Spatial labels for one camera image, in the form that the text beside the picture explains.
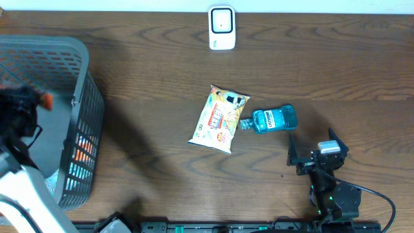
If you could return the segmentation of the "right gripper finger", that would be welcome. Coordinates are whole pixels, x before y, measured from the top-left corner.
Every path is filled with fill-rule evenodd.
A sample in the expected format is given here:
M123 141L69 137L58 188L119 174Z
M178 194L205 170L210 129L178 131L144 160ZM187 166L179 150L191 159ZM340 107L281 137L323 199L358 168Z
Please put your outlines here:
M328 134L331 140L335 140L338 143L341 152L349 151L349 148L340 140L340 138L337 136L337 134L334 132L332 128L328 129Z
M289 149L287 157L287 166L296 166L298 163L298 153L294 143L294 136L289 135Z

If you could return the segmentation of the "blue mouthwash bottle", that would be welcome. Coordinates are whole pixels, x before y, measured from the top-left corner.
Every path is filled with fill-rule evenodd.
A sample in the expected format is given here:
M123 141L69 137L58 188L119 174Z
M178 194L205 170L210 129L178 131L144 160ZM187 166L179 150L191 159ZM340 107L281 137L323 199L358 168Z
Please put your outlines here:
M250 118L240 120L242 130L253 129L257 134L272 131L290 131L298 126L298 118L292 105L277 109L256 110Z

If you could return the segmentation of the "yellow snack bag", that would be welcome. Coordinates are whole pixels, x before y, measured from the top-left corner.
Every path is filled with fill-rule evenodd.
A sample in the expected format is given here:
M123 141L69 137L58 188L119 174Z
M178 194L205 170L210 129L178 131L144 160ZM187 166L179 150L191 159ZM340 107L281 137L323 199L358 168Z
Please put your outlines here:
M232 139L249 99L248 95L212 85L189 143L230 154Z

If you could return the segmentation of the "brown Top chocolate bar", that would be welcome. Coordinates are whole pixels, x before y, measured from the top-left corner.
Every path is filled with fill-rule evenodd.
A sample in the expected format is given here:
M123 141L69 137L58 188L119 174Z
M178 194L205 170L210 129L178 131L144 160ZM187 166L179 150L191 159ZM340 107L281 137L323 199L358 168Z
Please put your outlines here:
M51 111L53 107L53 96L50 93L44 93L41 95L40 104L42 108L47 111Z

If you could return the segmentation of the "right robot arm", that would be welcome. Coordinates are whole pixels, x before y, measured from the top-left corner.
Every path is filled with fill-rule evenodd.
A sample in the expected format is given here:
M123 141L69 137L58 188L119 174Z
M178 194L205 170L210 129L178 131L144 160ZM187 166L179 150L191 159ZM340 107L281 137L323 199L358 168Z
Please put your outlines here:
M294 137L289 137L287 164L296 167L298 175L308 175L310 195L320 218L312 222L315 232L354 232L352 221L359 216L361 190L335 180L334 171L344 165L349 148L332 129L329 140L318 143L309 157L300 157Z

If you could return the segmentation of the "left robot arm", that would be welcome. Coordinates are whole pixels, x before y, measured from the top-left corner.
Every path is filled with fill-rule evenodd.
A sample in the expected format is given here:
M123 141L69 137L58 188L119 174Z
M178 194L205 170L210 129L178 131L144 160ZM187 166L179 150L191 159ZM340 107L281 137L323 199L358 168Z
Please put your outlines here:
M58 206L29 155L23 137L39 137L37 107L53 96L30 86L1 86L1 213L18 232L77 232Z

